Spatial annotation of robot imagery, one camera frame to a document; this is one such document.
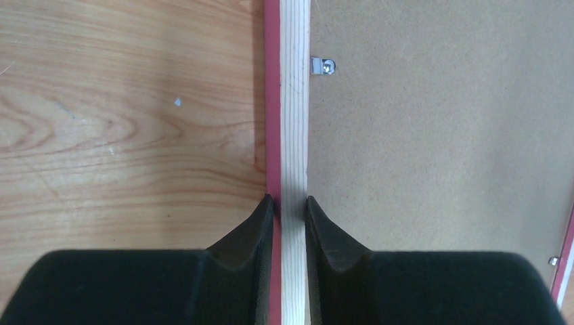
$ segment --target metal clip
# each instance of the metal clip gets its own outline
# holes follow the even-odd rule
[[[311,74],[333,74],[335,61],[332,59],[311,58]]]
[[[548,264],[552,265],[552,266],[556,266],[558,265],[558,261],[560,261],[560,258],[558,258],[557,256],[551,257],[550,260],[548,261]]]

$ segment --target red edge strip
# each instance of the red edge strip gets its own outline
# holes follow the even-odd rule
[[[280,0],[264,0],[265,29],[265,166],[267,193],[275,202],[271,284],[270,325],[281,324],[281,53]]]
[[[560,292],[561,286],[566,286],[567,283],[562,283],[564,281],[564,276],[566,276],[566,264],[568,264],[568,258],[570,256],[570,251],[572,251],[572,243],[574,242],[574,208],[570,214],[570,220],[568,221],[568,226],[566,227],[566,236],[564,237],[564,244],[562,244],[562,251],[560,252],[560,258],[558,259],[558,265],[556,266],[556,275],[552,283],[552,298],[554,301],[558,302],[558,293]]]

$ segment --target red laminate edge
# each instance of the red laminate edge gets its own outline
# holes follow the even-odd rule
[[[572,251],[572,243],[574,242],[574,208],[570,214],[570,220],[568,221],[568,226],[566,227],[566,236],[564,237],[564,244],[562,244],[562,251],[560,252],[560,258],[558,259],[558,265],[556,266],[556,275],[554,281],[552,282],[552,298],[554,301],[558,302],[558,293],[562,286],[566,286],[564,283],[566,276],[566,265],[568,264],[568,258],[570,258],[570,252]]]
[[[264,0],[265,28],[265,166],[267,193],[275,202],[269,324],[281,324],[281,74],[280,0]]]

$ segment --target screw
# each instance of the screw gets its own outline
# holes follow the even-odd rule
[[[556,264],[558,264],[558,257],[556,257],[556,256],[551,257],[550,260],[548,261],[548,264],[550,264],[552,266],[556,266]]]
[[[335,61],[331,59],[323,60],[323,71],[326,74],[333,74],[335,72]]]

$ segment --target light wood plank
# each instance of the light wood plank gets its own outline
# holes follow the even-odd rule
[[[281,324],[304,324],[309,139],[309,0],[280,0]]]
[[[574,324],[574,277],[570,273],[564,301],[562,301],[562,315],[568,324]]]
[[[0,310],[59,248],[202,248],[265,191],[263,2],[0,5]]]

